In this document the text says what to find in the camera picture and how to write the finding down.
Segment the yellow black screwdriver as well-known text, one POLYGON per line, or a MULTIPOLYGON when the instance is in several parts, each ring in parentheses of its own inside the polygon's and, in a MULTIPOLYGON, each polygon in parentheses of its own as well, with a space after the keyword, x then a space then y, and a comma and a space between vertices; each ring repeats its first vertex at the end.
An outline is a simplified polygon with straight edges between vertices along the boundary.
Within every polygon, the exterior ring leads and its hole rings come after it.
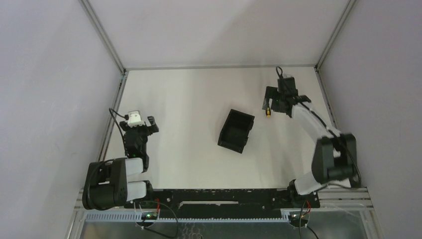
POLYGON ((266 116, 268 118, 271 116, 271 109, 269 107, 266 109, 266 116))

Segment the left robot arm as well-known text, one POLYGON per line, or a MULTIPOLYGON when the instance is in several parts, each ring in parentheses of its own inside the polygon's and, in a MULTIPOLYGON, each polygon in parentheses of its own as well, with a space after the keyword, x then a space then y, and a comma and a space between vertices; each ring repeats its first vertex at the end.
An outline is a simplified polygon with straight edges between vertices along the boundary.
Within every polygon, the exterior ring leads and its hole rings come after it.
POLYGON ((150 125, 134 119, 121 121, 124 131, 124 149, 127 156, 90 163, 82 194, 87 210, 105 211, 124 206, 136 200, 141 206, 151 207, 156 200, 148 180, 129 182, 128 177, 147 172, 149 156, 146 152, 148 137, 159 131, 153 116, 147 117, 150 125))

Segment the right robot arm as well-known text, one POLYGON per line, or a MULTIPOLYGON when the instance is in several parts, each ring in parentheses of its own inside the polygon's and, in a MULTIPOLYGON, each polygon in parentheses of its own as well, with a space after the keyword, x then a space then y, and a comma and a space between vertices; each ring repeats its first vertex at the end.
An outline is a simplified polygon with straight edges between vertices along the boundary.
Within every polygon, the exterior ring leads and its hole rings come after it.
POLYGON ((290 205, 301 207, 309 195, 331 185, 339 186, 343 180, 349 181, 350 189, 360 188, 355 136, 329 126, 311 99, 299 94, 294 77, 280 75, 277 83, 276 87, 265 89, 262 109, 266 116, 272 112, 286 114, 300 124, 315 144, 310 172, 293 179, 286 189, 290 205))

